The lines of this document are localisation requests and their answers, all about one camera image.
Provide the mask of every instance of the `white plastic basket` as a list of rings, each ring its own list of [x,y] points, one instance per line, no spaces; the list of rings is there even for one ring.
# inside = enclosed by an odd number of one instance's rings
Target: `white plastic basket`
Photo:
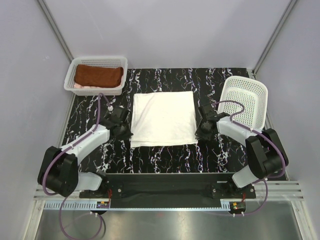
[[[244,105],[244,112],[233,117],[234,120],[255,129],[262,130],[265,126],[268,89],[251,78],[230,76],[224,83],[220,101],[233,100]],[[219,104],[218,113],[234,114],[241,110],[236,103]]]
[[[102,67],[102,68],[119,68],[123,67],[123,76],[120,86],[113,88],[74,88],[75,74],[79,64],[87,66]],[[77,57],[72,60],[68,72],[64,79],[64,89],[72,91],[78,96],[96,96],[103,93],[107,96],[121,95],[122,89],[125,86],[128,70],[128,60],[122,56],[84,56]]]

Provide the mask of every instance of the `white wall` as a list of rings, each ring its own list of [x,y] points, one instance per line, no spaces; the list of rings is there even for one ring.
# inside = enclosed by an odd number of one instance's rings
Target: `white wall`
[[[299,1],[257,79],[269,90],[268,110],[320,238],[320,1]]]
[[[74,57],[253,68],[289,0],[45,0]]]
[[[35,0],[0,7],[0,232],[19,240],[43,155],[58,142],[71,95],[69,61]]]

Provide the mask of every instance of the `white towel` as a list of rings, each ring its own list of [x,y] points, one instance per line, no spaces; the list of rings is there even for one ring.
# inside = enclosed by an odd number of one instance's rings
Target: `white towel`
[[[131,148],[196,144],[196,130],[192,91],[134,95]]]

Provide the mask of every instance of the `black and white marble table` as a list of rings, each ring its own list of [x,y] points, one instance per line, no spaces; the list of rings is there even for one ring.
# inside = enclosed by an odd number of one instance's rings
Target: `black and white marble table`
[[[225,80],[232,75],[248,77],[245,68],[129,69],[120,96],[108,96],[113,106],[132,111],[134,94],[193,91],[196,110],[219,101]],[[107,105],[101,99],[101,115]],[[97,96],[76,96],[63,144],[84,134],[96,122]],[[196,111],[197,124],[200,115]],[[89,154],[81,163],[82,172],[106,173],[216,173],[236,172],[247,164],[245,149],[236,141],[217,134],[212,142],[181,146],[130,148],[130,141],[111,140]]]

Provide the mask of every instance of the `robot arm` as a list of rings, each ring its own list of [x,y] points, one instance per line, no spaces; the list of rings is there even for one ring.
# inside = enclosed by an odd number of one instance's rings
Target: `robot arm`
[[[53,159],[63,150],[71,147],[50,169],[46,187],[64,197],[74,191],[98,190],[102,183],[101,176],[93,172],[78,172],[78,165],[88,154],[110,138],[124,140],[131,137],[132,133],[126,123],[128,113],[129,111],[122,107],[115,107],[110,115],[100,120],[98,126],[93,125],[76,140],[61,148],[49,147],[43,157],[38,183],[42,184],[44,174]]]
[[[234,190],[262,180],[282,169],[282,161],[276,150],[261,136],[231,122],[228,114],[217,113],[210,104],[199,107],[202,120],[195,135],[201,139],[211,141],[215,134],[226,135],[246,147],[248,165],[232,176]],[[262,133],[280,150],[285,165],[288,165],[288,157],[275,130],[255,129]]]

